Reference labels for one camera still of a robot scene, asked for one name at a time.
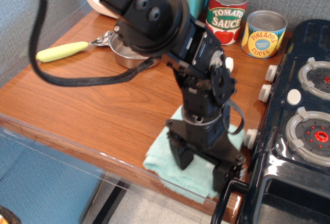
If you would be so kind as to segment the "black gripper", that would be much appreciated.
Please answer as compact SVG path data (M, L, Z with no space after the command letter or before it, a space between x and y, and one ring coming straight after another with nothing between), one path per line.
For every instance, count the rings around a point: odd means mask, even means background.
M202 117L181 110L183 120L169 119L168 138L174 159L181 170L193 161L194 155L215 165L213 169L213 190L220 193L225 184L233 178L244 175L242 165L246 157L230 142L228 135L237 135L242 126L229 131L230 108L223 105L210 117Z

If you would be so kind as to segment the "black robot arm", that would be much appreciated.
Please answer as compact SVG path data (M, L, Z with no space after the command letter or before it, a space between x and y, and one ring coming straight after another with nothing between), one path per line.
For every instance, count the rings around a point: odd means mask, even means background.
M245 157L228 138L236 81L220 41L190 14L186 0L100 1L118 15L115 32L125 45L173 69L183 118L166 122L171 151L181 169L195 155L211 162L212 186L221 192L239 175Z

